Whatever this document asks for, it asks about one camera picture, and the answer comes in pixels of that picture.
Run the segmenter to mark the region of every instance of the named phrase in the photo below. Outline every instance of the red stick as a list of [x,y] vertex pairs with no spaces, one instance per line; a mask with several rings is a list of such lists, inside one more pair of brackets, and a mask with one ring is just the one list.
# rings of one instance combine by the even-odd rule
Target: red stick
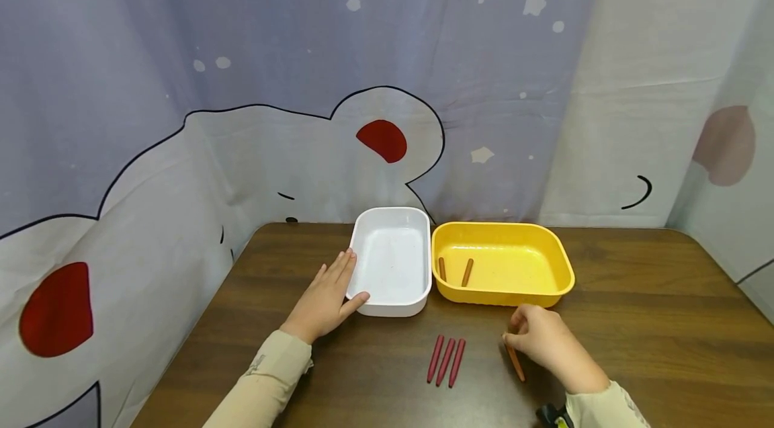
[[449,359],[452,358],[452,351],[454,350],[454,340],[449,339],[446,345],[446,352],[443,353],[443,362],[440,363],[440,370],[438,371],[438,377],[436,378],[436,386],[440,386],[443,381],[443,377],[446,376],[446,368],[449,365]]
[[433,381],[435,375],[435,366],[438,362],[438,356],[440,356],[440,348],[443,347],[443,335],[438,335],[436,339],[436,347],[433,349],[433,357],[431,358],[431,367],[427,369],[427,382]]
[[449,387],[454,387],[454,382],[457,381],[457,372],[460,370],[460,362],[462,362],[462,353],[465,351],[465,340],[460,339],[457,342],[457,353],[454,355],[454,363],[451,366],[451,374],[449,375]]

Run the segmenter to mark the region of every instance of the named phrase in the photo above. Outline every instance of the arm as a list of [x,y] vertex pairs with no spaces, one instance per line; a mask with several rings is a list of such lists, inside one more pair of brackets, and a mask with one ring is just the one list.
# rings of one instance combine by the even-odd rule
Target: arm
[[323,265],[285,323],[220,402],[204,428],[269,428],[285,409],[301,375],[312,367],[312,343],[338,327],[368,300],[361,292],[341,305],[355,270],[355,253]]
[[650,428],[628,393],[611,382],[556,312],[523,305],[503,341],[551,371],[567,391],[575,428]]
[[274,331],[204,428],[271,427],[301,375],[312,367],[311,357],[312,346],[288,333]]

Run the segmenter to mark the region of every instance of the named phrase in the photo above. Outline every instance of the sleeve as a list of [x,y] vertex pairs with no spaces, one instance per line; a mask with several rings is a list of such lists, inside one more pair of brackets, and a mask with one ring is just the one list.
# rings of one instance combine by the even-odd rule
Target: sleeve
[[312,347],[274,331],[226,394],[204,428],[269,428],[285,409],[301,375],[312,367]]
[[650,428],[617,382],[600,393],[567,394],[566,408],[575,428]]

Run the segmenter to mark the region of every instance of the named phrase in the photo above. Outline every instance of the white plastic tray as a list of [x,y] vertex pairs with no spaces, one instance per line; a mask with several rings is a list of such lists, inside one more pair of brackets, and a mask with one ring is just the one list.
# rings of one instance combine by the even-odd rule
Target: white plastic tray
[[416,208],[372,208],[355,221],[351,248],[357,266],[347,298],[366,291],[365,316],[409,317],[431,291],[431,221]]

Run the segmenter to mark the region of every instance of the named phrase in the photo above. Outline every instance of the curtain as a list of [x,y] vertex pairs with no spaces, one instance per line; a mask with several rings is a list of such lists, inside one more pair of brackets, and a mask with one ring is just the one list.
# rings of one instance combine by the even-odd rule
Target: curtain
[[0,0],[3,426],[131,423],[266,222],[535,218],[593,3]]
[[674,209],[771,275],[769,2],[0,0],[2,426],[131,424],[271,221]]
[[774,0],[758,0],[703,124],[669,226],[774,322]]

